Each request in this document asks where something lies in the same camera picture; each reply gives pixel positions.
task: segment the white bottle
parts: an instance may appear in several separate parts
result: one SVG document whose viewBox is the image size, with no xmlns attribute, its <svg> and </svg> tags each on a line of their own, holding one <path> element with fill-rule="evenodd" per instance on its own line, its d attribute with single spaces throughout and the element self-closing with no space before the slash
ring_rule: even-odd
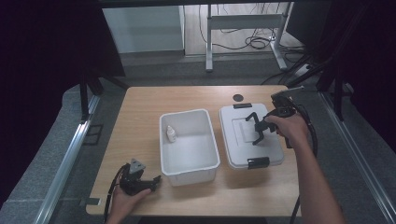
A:
<svg viewBox="0 0 396 224">
<path fill-rule="evenodd" d="M 170 142 L 175 142 L 176 141 L 176 133 L 175 130 L 168 125 L 168 128 L 166 130 L 166 134 L 168 135 L 169 141 Z"/>
</svg>

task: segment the desk leg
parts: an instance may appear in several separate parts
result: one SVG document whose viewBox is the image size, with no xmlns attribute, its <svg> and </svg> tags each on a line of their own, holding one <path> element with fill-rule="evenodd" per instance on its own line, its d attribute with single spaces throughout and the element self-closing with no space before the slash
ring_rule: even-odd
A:
<svg viewBox="0 0 396 224">
<path fill-rule="evenodd" d="M 283 31 L 285 30 L 286 20 L 288 19 L 289 16 L 290 5 L 291 2 L 288 2 L 288 6 L 282 13 L 282 20 L 280 22 L 279 28 L 277 29 L 276 40 L 274 42 L 271 41 L 270 43 L 271 49 L 276 57 L 277 64 L 279 65 L 279 68 L 282 71 L 286 71 L 288 67 L 286 66 L 285 60 L 283 59 L 282 55 L 279 52 L 279 42 L 280 42 L 280 38 L 282 37 Z"/>
<path fill-rule="evenodd" d="M 212 72 L 212 71 L 213 71 L 212 6 L 207 5 L 206 72 Z"/>
</svg>

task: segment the white storage box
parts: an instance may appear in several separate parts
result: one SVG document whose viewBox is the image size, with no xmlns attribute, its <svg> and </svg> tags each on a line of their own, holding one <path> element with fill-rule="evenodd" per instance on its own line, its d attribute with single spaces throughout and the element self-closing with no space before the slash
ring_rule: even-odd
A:
<svg viewBox="0 0 396 224">
<path fill-rule="evenodd" d="M 177 139 L 169 141 L 171 126 Z M 219 151 L 212 123 L 205 109 L 164 114 L 160 117 L 161 168 L 172 186 L 213 180 L 219 167 Z"/>
<path fill-rule="evenodd" d="M 252 143 L 259 138 L 255 132 L 254 118 L 246 118 L 256 112 L 259 121 L 268 113 L 263 104 L 246 104 L 246 106 L 224 106 L 220 112 L 220 122 L 227 152 L 228 162 L 234 169 L 251 169 L 248 161 L 258 161 L 267 165 L 279 165 L 284 160 L 282 146 L 276 133 L 269 129 L 263 132 L 264 139 L 257 145 Z"/>
</svg>

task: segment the person's left hand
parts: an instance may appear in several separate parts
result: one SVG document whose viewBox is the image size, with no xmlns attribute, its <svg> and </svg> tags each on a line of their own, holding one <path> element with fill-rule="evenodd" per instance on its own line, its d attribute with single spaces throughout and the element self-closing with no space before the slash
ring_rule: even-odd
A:
<svg viewBox="0 0 396 224">
<path fill-rule="evenodd" d="M 132 213 L 136 205 L 150 193 L 151 189 L 144 189 L 134 196 L 128 195 L 120 188 L 120 179 L 118 179 L 106 224 L 121 223 L 123 219 Z"/>
</svg>

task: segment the gray carpet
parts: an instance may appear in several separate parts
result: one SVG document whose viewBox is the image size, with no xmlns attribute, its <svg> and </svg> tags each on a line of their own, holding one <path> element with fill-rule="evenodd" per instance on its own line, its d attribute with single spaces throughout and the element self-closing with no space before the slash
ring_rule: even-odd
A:
<svg viewBox="0 0 396 224">
<path fill-rule="evenodd" d="M 180 86 L 180 85 L 260 85 L 267 77 L 279 72 L 276 61 L 268 55 L 218 57 L 213 73 L 205 72 L 203 58 L 180 59 L 147 58 L 141 64 L 132 64 L 123 58 L 126 77 L 119 80 L 129 86 Z M 266 84 L 277 84 L 280 77 Z M 324 104 L 314 90 L 317 77 L 302 83 L 307 87 L 295 97 L 306 107 L 318 133 L 318 161 L 343 207 L 348 223 L 387 223 L 372 192 L 367 188 L 356 168 L 340 133 L 329 119 Z M 90 196 L 96 173 L 104 156 L 108 139 L 120 110 L 125 90 L 104 79 L 105 88 L 92 120 L 93 129 L 100 129 L 100 138 L 85 139 L 75 166 L 67 180 L 61 199 L 57 203 L 50 223 L 100 223 L 102 217 L 85 212 L 84 201 Z M 396 179 L 392 171 L 396 158 L 379 135 L 359 115 L 354 106 L 344 99 L 344 116 L 363 154 L 369 159 L 378 178 L 389 195 L 396 196 Z M 0 223 L 31 223 L 42 203 L 51 180 L 70 144 L 80 119 L 78 88 L 64 94 L 64 106 L 35 160 L 0 212 Z M 125 223 L 136 223 L 139 217 L 130 217 Z M 141 223 L 289 223 L 288 217 L 266 219 L 186 219 L 168 217 L 148 219 Z"/>
</svg>

